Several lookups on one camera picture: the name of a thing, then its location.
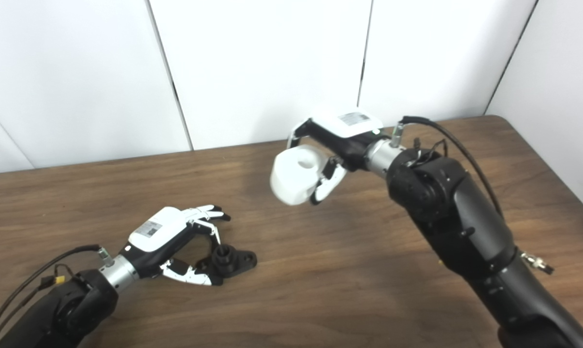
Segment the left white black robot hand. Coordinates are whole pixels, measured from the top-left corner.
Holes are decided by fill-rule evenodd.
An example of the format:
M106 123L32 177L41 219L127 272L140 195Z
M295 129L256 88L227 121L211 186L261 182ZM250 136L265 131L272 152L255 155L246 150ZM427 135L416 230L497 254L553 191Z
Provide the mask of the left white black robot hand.
M212 204L184 210L164 207L129 235L119 255L131 264L131 273L139 279L165 276L199 286L221 286L220 276L199 271L175 255L197 235L208 236L216 249L221 239L212 220L230 219L221 207Z

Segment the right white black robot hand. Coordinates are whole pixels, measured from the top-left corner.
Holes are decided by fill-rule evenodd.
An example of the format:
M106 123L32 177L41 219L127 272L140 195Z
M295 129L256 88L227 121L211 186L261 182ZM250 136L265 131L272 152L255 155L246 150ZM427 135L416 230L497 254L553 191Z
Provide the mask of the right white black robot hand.
M286 205L317 205L348 172L384 176L389 158L381 158L390 137L382 121L363 112L317 113L297 125L287 147L276 155L270 188Z

